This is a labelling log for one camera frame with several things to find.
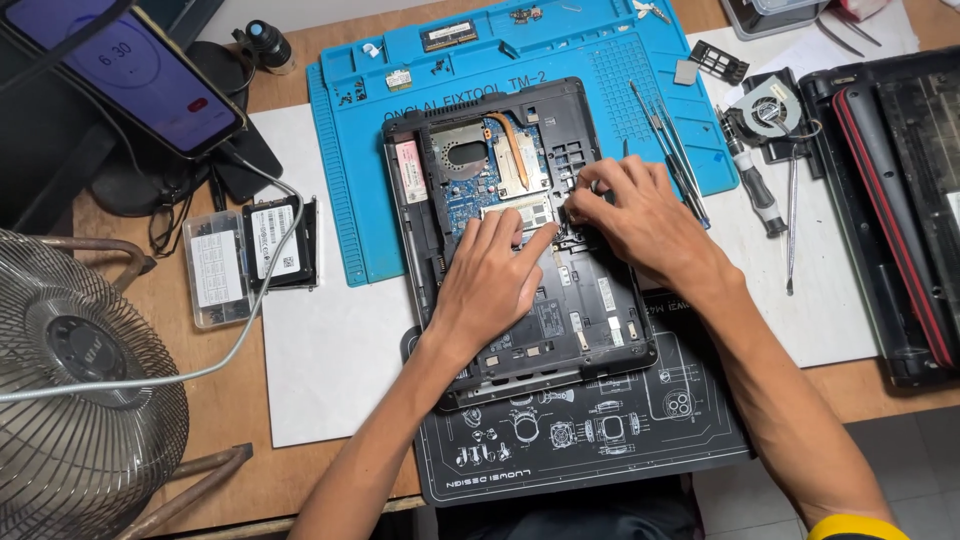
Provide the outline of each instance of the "metal fan guard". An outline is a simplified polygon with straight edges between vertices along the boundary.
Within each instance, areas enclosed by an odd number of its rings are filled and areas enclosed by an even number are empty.
[[[0,231],[0,393],[176,373],[102,277]],[[182,384],[0,404],[0,538],[113,538],[170,478],[188,431]]]

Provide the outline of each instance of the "solid state drive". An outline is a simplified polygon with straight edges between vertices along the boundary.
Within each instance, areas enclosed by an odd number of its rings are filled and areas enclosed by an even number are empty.
[[[456,24],[448,24],[440,28],[420,32],[420,41],[423,43],[424,53],[452,47],[475,39],[477,39],[477,29],[473,24],[473,19],[467,19]]]
[[[303,205],[304,218],[310,211]],[[270,279],[270,287],[302,282],[314,275],[314,262],[310,257],[308,242],[311,232],[306,227],[308,220],[301,218],[300,223],[290,235],[278,254],[276,247],[280,239],[293,225],[297,211],[296,196],[246,205],[243,207],[244,231],[247,237],[247,254],[250,260],[250,282],[254,290],[267,279],[267,270],[271,261],[279,257]]]

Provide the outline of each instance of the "laptop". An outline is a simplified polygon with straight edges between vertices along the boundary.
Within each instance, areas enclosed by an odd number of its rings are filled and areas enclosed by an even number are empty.
[[[599,232],[573,226],[563,210],[578,171],[601,157],[579,79],[413,110],[385,122],[383,139],[424,328],[471,217],[517,209],[523,242],[550,221],[560,224],[538,261],[543,280],[533,307],[473,358],[444,393],[441,410],[657,362],[634,270]]]

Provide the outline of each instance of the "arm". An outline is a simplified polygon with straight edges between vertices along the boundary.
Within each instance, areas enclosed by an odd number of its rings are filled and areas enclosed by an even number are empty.
[[[521,228],[515,209],[468,222],[429,326],[387,395],[317,482],[290,540],[370,537],[423,417],[476,352],[533,305],[543,277],[537,258],[557,225],[543,226],[515,253]]]
[[[614,191],[615,206],[588,189],[594,181]],[[743,273],[676,199],[662,164],[631,156],[588,165],[567,209],[700,313],[764,466],[808,528],[839,513],[893,523],[863,454],[764,322]]]

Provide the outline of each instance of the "fan grille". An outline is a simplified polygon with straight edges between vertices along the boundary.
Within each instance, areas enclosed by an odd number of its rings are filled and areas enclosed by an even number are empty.
[[[89,381],[51,347],[52,325],[64,318],[115,344],[124,379],[177,373],[147,322],[102,277],[0,231],[0,393]],[[0,404],[0,537],[112,538],[173,473],[188,431],[181,384]]]

